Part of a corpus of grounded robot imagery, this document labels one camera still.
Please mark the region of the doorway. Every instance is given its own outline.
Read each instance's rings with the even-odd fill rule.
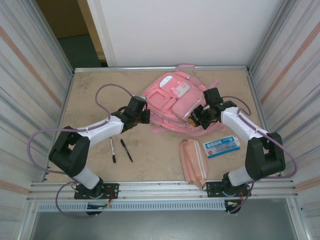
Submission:
[[[87,0],[36,3],[73,69],[108,66]]]

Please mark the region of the wooden tabletop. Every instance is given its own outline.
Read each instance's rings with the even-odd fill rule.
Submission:
[[[209,86],[214,80],[221,96],[231,95],[243,99],[251,108],[249,117],[260,125],[254,100],[243,70],[205,70],[187,71]],[[118,84],[128,89],[133,95],[141,95],[163,71],[132,71],[132,72],[88,72],[77,73],[71,89],[62,127],[80,128],[103,120],[106,113],[95,104],[95,94],[104,84]],[[100,92],[98,101],[110,112],[126,106],[130,96],[122,89],[110,86]],[[234,101],[239,107],[242,103]],[[139,124],[120,135],[113,136],[116,163],[113,163],[110,140],[105,139],[90,149],[87,165],[104,181],[179,181],[184,180],[179,143],[188,136],[165,131],[152,134],[153,124]],[[202,144],[218,140],[226,136],[237,135],[228,127],[205,136],[194,137]],[[123,139],[133,162],[130,162],[123,146]],[[208,159],[208,179],[221,179],[223,174],[235,170],[245,163],[246,145],[240,140],[240,150]],[[52,164],[52,170],[58,168]],[[50,173],[49,182],[66,182],[69,178],[60,174]]]

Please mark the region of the gray floor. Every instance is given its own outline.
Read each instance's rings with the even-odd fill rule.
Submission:
[[[101,67],[89,34],[60,38],[58,42],[73,69]]]
[[[33,240],[294,240],[284,199],[248,200],[241,211],[103,212],[72,219],[38,213]]]

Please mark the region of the metal wall panel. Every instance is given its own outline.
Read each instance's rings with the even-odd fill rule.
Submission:
[[[19,234],[30,183],[43,174],[28,159],[28,138],[57,126],[73,75],[40,14],[32,1],[0,2],[0,239]],[[42,166],[52,137],[33,141]]]
[[[298,160],[293,180],[313,236],[320,238],[320,1],[294,1],[285,14],[250,69],[270,130]]]

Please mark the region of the backpack strap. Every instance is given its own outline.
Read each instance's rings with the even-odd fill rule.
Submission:
[[[194,69],[195,67],[195,64],[180,64],[175,68],[175,71],[179,72],[180,69]]]

